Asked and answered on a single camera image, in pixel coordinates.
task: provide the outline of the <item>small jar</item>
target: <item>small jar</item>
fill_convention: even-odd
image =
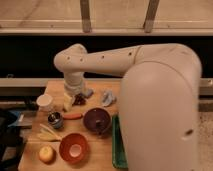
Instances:
[[[55,129],[63,126],[63,117],[59,112],[50,113],[48,116],[48,123]]]

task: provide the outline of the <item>red object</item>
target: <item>red object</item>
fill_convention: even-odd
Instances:
[[[68,113],[68,114],[63,114],[63,119],[80,119],[82,118],[83,115],[81,113]]]
[[[70,152],[72,146],[78,145],[80,147],[80,153],[77,156],[72,156]],[[78,133],[72,133],[64,137],[59,146],[59,153],[63,160],[70,164],[76,164],[83,160],[88,153],[89,146],[86,138]]]

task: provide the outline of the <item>green object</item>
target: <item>green object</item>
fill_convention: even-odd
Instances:
[[[128,168],[118,115],[112,117],[112,163],[118,169]]]

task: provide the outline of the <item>maroon bowl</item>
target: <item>maroon bowl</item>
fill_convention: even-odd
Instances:
[[[101,135],[110,128],[111,116],[105,109],[93,108],[85,113],[83,124],[89,131]]]

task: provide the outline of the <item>orange object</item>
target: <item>orange object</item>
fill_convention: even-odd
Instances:
[[[89,146],[86,138],[78,133],[64,137],[59,146],[59,153],[63,160],[76,164],[83,160],[88,153]]]
[[[63,115],[63,119],[80,119],[83,117],[83,115],[81,113],[64,113]]]

